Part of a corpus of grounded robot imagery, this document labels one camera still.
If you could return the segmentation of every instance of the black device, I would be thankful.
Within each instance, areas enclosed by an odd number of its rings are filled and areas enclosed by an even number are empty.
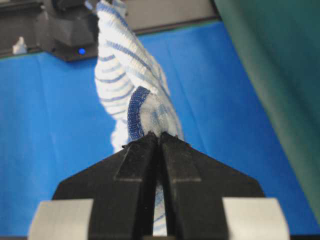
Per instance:
[[[46,51],[64,61],[98,54],[98,0],[0,0],[0,58],[23,38],[27,53]],[[218,19],[213,1],[125,0],[136,34]]]
[[[152,236],[156,181],[168,236]],[[153,133],[63,180],[53,200],[93,199],[89,240],[227,240],[222,197],[264,197],[259,183],[177,137]],[[0,240],[26,238],[1,238]],[[319,235],[292,235],[315,240]]]

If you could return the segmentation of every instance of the blue led light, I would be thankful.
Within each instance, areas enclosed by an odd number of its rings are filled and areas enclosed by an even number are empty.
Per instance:
[[[78,53],[79,53],[80,55],[85,55],[85,54],[86,54],[86,50],[85,50],[84,48],[79,48],[79,49],[78,49]]]

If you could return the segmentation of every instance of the green curtain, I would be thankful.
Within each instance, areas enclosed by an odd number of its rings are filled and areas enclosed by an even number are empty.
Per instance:
[[[320,1],[215,3],[320,223]]]

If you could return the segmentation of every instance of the white and blue striped cloth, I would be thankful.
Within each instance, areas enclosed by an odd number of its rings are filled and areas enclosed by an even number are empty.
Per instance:
[[[149,131],[158,137],[168,132],[183,140],[166,76],[128,27],[126,5],[120,0],[112,4],[102,0],[96,10],[100,32],[95,83],[101,104],[116,120],[111,135],[114,152]],[[153,234],[167,234],[161,185],[156,189]]]

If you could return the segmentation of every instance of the blue table surface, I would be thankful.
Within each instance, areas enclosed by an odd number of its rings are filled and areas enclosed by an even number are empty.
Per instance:
[[[223,23],[140,40],[166,73],[186,142],[256,178],[291,234],[320,234]],[[112,154],[115,122],[98,100],[96,62],[47,53],[0,60],[0,235],[26,235],[61,180]]]

